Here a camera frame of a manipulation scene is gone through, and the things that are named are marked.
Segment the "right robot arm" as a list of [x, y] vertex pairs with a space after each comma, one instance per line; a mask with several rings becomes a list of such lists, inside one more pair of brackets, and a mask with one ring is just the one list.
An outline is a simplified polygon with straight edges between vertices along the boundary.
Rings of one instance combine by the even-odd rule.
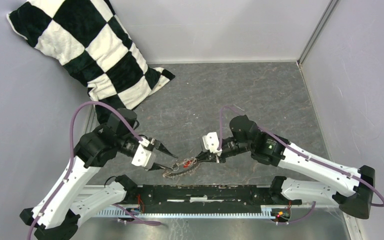
[[332, 162], [308, 152], [288, 139], [264, 131], [246, 115], [229, 122], [231, 137], [217, 132], [202, 136], [201, 156], [197, 159], [221, 163], [227, 158], [250, 153], [260, 164], [291, 170], [311, 178], [310, 181], [277, 176], [269, 189], [269, 199], [275, 204], [284, 201], [316, 202], [334, 205], [344, 213], [367, 220], [374, 207], [374, 168], [359, 168]]

